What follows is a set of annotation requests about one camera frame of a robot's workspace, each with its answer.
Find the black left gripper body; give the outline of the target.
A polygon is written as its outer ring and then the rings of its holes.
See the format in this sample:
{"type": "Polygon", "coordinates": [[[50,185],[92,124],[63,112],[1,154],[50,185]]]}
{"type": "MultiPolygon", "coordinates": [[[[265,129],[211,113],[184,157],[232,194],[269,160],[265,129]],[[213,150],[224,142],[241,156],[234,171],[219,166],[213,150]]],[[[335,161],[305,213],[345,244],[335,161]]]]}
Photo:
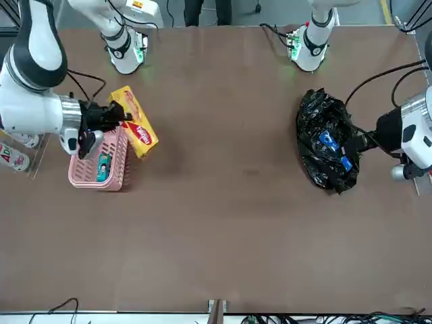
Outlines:
{"type": "Polygon", "coordinates": [[[375,139],[388,152],[401,148],[402,116],[401,109],[395,108],[382,115],[376,123],[375,139]]]}

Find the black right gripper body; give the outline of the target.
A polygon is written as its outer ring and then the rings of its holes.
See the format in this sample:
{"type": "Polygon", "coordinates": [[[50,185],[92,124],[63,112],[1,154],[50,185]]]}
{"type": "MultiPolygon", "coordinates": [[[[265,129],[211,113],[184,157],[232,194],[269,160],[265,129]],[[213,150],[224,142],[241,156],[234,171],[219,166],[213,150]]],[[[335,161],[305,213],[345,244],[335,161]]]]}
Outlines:
{"type": "Polygon", "coordinates": [[[80,112],[82,131],[110,132],[117,127],[115,114],[110,106],[91,103],[88,107],[88,101],[80,101],[80,112]]]}

